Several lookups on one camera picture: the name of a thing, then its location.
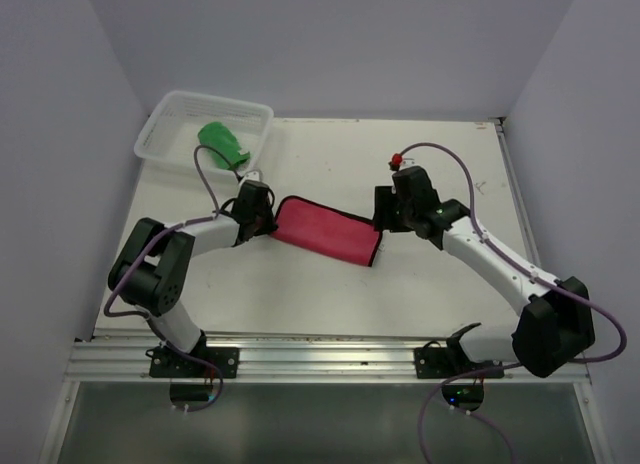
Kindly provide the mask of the green microfiber towel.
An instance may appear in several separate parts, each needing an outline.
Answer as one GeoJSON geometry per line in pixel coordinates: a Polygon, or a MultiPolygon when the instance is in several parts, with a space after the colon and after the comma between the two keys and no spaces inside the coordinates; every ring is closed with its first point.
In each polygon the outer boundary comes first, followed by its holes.
{"type": "Polygon", "coordinates": [[[241,147],[237,137],[221,122],[206,124],[197,137],[200,145],[210,149],[212,159],[221,169],[238,170],[251,157],[251,153],[241,147]]]}

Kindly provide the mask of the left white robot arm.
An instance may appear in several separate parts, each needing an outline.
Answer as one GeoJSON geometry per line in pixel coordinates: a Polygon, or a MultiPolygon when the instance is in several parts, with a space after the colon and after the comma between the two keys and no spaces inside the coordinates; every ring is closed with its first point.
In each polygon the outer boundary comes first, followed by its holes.
{"type": "Polygon", "coordinates": [[[143,218],[131,231],[107,279],[109,318],[139,316],[174,353],[172,363],[185,376],[201,374],[208,363],[204,332],[181,302],[191,259],[240,246],[277,229],[273,191],[244,179],[231,208],[176,224],[143,218]]]}

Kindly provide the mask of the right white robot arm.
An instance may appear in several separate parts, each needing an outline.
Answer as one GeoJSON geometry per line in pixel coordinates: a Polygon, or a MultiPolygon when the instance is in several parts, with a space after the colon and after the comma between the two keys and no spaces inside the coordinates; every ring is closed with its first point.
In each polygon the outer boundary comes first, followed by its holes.
{"type": "Polygon", "coordinates": [[[489,246],[491,234],[456,199],[440,200],[427,172],[411,166],[374,190],[377,231],[412,232],[471,268],[496,290],[518,318],[515,327],[474,322],[451,334],[443,347],[424,345],[422,360],[468,376],[493,363],[520,363],[545,378],[595,342],[588,290],[575,277],[564,281],[507,249],[489,246]]]}

